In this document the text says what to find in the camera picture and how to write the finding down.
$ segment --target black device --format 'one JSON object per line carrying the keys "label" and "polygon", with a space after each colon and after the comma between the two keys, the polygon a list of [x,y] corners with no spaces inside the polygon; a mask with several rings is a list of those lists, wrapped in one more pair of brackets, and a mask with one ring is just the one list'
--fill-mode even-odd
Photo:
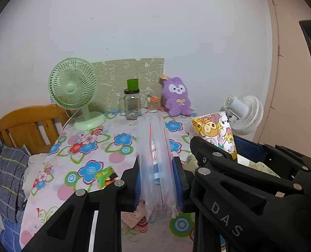
{"label": "black device", "polygon": [[[238,164],[200,137],[190,142],[199,164],[195,175],[174,159],[181,182],[188,183],[183,188],[184,213],[195,213],[193,252],[220,251],[219,235],[228,252],[311,251],[311,158],[235,137],[241,141],[280,178]],[[22,252],[88,251],[95,210],[94,251],[120,252],[121,211],[135,210],[138,171],[136,159],[121,180],[105,189],[77,190]]]}

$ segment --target jar handle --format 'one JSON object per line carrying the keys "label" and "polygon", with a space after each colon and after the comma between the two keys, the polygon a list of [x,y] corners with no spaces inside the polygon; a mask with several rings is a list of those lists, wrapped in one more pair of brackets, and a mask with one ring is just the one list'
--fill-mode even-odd
{"label": "jar handle", "polygon": [[126,112],[125,112],[125,97],[121,97],[118,101],[118,108],[120,111],[120,115],[121,116],[125,116]]}

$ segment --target fan stand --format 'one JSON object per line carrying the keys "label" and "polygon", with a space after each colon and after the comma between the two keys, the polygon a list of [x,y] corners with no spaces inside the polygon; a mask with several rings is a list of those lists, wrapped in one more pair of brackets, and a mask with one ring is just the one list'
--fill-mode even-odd
{"label": "fan stand", "polygon": [[106,120],[101,112],[89,112],[88,105],[82,107],[82,115],[74,122],[74,128],[79,131],[94,129],[102,125]]}

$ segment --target fan base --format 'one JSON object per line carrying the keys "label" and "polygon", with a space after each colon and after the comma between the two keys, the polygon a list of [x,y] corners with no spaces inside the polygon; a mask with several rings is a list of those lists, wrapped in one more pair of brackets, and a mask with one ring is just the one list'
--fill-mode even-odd
{"label": "fan base", "polygon": [[90,118],[85,120],[83,115],[79,116],[74,122],[74,128],[79,131],[87,131],[102,125],[106,120],[101,112],[90,112]]}

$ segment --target plush toy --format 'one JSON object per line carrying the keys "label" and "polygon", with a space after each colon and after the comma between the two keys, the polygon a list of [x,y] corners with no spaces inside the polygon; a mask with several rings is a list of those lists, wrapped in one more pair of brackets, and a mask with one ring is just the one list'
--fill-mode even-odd
{"label": "plush toy", "polygon": [[165,108],[168,109],[168,114],[171,117],[178,115],[190,115],[190,100],[188,99],[188,92],[186,86],[183,84],[181,78],[170,78],[161,76],[163,81],[162,95],[166,98]]}

